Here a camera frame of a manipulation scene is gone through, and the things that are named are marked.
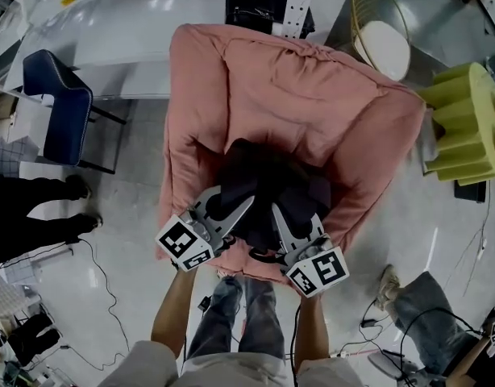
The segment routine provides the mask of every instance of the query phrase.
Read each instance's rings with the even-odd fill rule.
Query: blue chair
[[[23,60],[23,92],[27,95],[50,94],[54,97],[44,145],[44,158],[57,164],[115,171],[81,159],[86,125],[95,122],[93,111],[122,125],[119,119],[92,105],[90,88],[49,50],[39,50]]]

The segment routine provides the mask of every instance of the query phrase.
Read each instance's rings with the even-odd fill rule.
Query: yellow-green stool
[[[418,94],[434,108],[445,134],[438,157],[426,163],[440,181],[470,185],[495,177],[495,82],[477,63],[439,74]]]

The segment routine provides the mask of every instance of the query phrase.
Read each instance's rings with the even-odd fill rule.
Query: floor
[[[116,175],[82,171],[94,188],[94,197],[90,202],[70,202],[63,208],[66,214],[73,214],[83,206],[89,206],[104,218],[103,228],[85,238],[94,247],[96,259],[106,271],[110,288],[117,296],[118,304],[113,311],[123,324],[130,346],[137,340],[148,339],[156,311],[175,274],[170,263],[155,260],[153,241],[158,231],[157,205],[163,173],[166,109],[167,102],[162,101],[117,105],[116,110],[128,114],[128,124],[120,144]],[[90,132],[88,137],[93,136],[98,143],[89,142],[89,153],[98,150],[105,160],[112,160],[118,138],[117,127],[113,125],[97,122],[94,128],[97,133]],[[35,176],[52,176],[52,167],[39,168]],[[346,254],[350,279],[324,294],[331,351],[338,351],[347,342],[363,340],[358,323],[375,297],[378,277],[388,263],[397,266],[404,284],[428,268],[445,287],[454,311],[472,325],[480,325],[495,306],[495,182],[492,183],[485,228],[488,244],[466,291],[477,241],[474,240],[467,251],[465,248],[481,228],[487,208],[487,204],[454,199],[452,185],[438,182],[435,175],[424,177],[415,148],[398,169],[393,183]],[[91,260],[90,248],[79,243],[73,249],[73,256],[59,256],[45,264],[40,263],[41,268],[36,271],[38,290],[64,336],[63,342],[90,363],[101,367],[112,363],[116,352],[126,354],[127,346],[119,325],[107,312],[113,298],[106,292],[105,277]],[[217,281],[212,268],[200,268],[192,300],[189,338],[202,315],[197,305],[212,293]],[[283,286],[277,286],[275,290],[277,313],[288,352],[298,297]],[[368,313],[369,318],[384,316],[375,308]],[[234,331],[237,339],[243,317],[245,313],[241,309]],[[401,337],[396,328],[389,318],[381,324],[385,331],[378,338],[378,344],[398,351]],[[367,337],[372,337],[377,329],[364,331]],[[364,353],[374,348],[371,344],[357,344],[348,346],[346,351]],[[55,348],[45,352],[44,357],[54,351]],[[404,352],[408,358],[418,359],[408,339]],[[349,360],[366,385],[394,385],[372,367],[366,355],[351,356]],[[54,368],[64,380],[70,377],[81,386],[96,385],[115,367],[105,367],[99,372],[71,350],[59,350],[44,363]]]

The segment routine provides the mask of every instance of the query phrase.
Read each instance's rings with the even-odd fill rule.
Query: wire basket
[[[377,20],[387,23],[400,33],[405,38],[410,48],[409,30],[397,0],[351,0],[351,43],[354,49],[373,68],[382,72],[375,61],[374,53],[371,53],[368,42],[364,39],[364,33],[361,33],[368,23]],[[360,41],[359,48],[356,47],[357,40]]]

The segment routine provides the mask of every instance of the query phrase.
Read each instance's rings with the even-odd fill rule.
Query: concrete floor
[[[148,339],[152,321],[175,271],[169,262],[155,261],[153,243],[158,232],[157,206],[163,172],[163,126],[167,102],[138,101],[129,106],[129,103],[116,106],[117,110],[123,109],[123,113],[127,113],[125,109],[129,108],[117,174],[110,176],[89,170],[81,173],[94,188],[94,198],[89,205],[104,218],[104,227],[85,238],[94,246],[97,260],[110,279],[111,290],[119,300],[114,312],[120,317],[132,345],[137,340]],[[98,141],[88,142],[89,153],[99,151],[105,160],[111,159],[118,138],[117,127],[113,125],[106,121],[96,124],[94,131],[98,133],[90,132],[88,139]],[[52,167],[37,166],[34,175],[41,174],[51,176]],[[495,306],[495,182],[492,183],[489,219],[485,228],[488,246],[476,265],[465,295],[478,239],[467,251],[465,248],[482,226],[487,204],[456,200],[452,188],[452,184],[439,182],[435,175],[422,175],[416,148],[403,162],[393,183],[346,254],[350,279],[324,294],[332,352],[347,342],[363,340],[358,332],[358,323],[375,297],[378,277],[388,263],[397,266],[404,284],[412,281],[428,264],[441,286],[446,286],[455,313],[474,326],[479,326]],[[84,202],[70,202],[62,211],[64,214],[77,213],[83,205]],[[79,243],[73,249],[73,256],[60,256],[40,264],[41,268],[36,271],[38,290],[64,335],[62,342],[100,367],[103,363],[113,362],[116,352],[126,354],[126,343],[117,322],[107,313],[113,299],[105,290],[104,276],[92,263],[89,247]],[[217,281],[212,268],[200,268],[193,293],[189,338],[202,316],[197,305],[204,296],[212,293]],[[283,286],[278,285],[275,290],[277,313],[288,352],[298,297]],[[369,318],[384,316],[374,307],[368,313]],[[241,309],[234,331],[237,339],[244,317]],[[401,337],[396,328],[389,318],[381,324],[385,331],[378,338],[378,344],[399,351]],[[372,337],[377,329],[364,331],[367,337]],[[348,346],[346,351],[365,352],[374,348],[371,344],[361,344]],[[45,352],[44,357],[54,350]],[[406,340],[404,352],[408,358],[418,360],[410,340]],[[366,355],[352,356],[349,360],[366,385],[395,385],[371,366]],[[66,380],[68,375],[80,386],[96,385],[114,368],[110,366],[99,372],[70,350],[59,350],[48,357],[45,364],[59,368],[59,376]]]

